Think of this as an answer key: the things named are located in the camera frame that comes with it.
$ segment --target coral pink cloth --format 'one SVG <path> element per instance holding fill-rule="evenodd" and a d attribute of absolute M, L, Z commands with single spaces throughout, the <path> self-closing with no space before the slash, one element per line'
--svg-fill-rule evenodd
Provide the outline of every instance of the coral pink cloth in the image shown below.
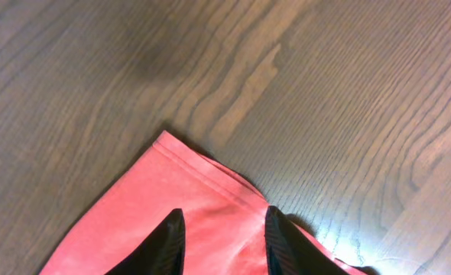
<path fill-rule="evenodd" d="M 175 208 L 185 218 L 184 274 L 268 274 L 264 197 L 167 132 L 74 225 L 41 274 L 104 274 Z M 363 274 L 334 261 L 350 274 Z"/>

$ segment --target dark wood stain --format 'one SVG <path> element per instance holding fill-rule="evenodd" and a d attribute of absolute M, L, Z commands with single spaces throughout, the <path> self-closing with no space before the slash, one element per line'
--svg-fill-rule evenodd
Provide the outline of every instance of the dark wood stain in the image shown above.
<path fill-rule="evenodd" d="M 344 261 L 451 274 L 451 1 L 0 0 L 0 274 L 164 129 Z"/>

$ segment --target folded fabric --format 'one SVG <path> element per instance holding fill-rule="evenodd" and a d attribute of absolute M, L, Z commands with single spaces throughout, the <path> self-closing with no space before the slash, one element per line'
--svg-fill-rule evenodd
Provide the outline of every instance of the folded fabric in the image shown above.
<path fill-rule="evenodd" d="M 248 181 L 164 132 L 71 228 L 41 274 L 104 274 L 181 208 L 184 274 L 268 274 L 264 217 L 268 203 Z M 363 274 L 337 260 L 349 274 Z"/>

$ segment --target brown wooden surface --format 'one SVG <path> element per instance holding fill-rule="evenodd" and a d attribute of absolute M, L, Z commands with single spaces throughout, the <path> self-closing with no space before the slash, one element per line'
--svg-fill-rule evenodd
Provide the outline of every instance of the brown wooden surface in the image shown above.
<path fill-rule="evenodd" d="M 0 0 L 0 274 L 165 128 L 344 261 L 451 274 L 451 1 Z"/>

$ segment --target wooden table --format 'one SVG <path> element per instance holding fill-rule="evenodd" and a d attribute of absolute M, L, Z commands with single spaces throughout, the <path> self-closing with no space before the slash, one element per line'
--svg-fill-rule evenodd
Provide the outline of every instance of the wooden table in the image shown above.
<path fill-rule="evenodd" d="M 164 129 L 344 261 L 451 274 L 451 1 L 0 0 L 0 274 Z"/>

